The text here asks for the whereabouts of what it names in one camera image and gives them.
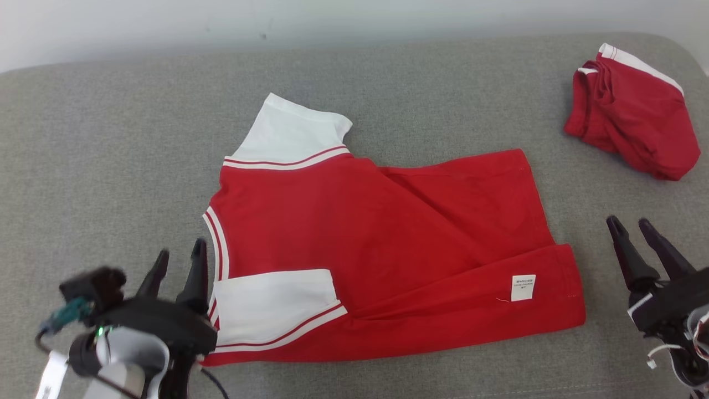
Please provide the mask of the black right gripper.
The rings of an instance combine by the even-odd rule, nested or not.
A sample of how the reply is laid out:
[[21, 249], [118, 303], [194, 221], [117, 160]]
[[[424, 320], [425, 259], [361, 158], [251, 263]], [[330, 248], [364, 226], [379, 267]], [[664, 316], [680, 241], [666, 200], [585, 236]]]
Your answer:
[[[630, 235], [614, 215], [606, 218], [615, 254], [630, 292], [651, 292], [659, 280], [659, 273], [641, 257], [630, 240]], [[648, 219], [639, 220], [643, 237], [654, 250], [670, 280], [675, 280], [649, 294], [628, 310], [636, 328], [650, 333], [664, 324], [683, 320], [708, 303], [708, 270], [696, 268], [669, 242]]]

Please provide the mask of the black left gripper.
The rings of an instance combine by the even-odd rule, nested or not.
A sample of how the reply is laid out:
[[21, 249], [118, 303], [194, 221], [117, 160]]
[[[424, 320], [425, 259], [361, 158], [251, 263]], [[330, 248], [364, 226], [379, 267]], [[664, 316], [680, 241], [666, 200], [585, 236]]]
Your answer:
[[97, 324], [117, 324], [152, 334], [169, 347], [207, 355], [216, 347], [217, 331], [203, 316], [208, 312], [207, 245], [198, 238], [190, 256], [190, 270], [176, 303], [157, 299], [169, 265], [169, 250], [159, 252], [134, 298], [97, 316]]

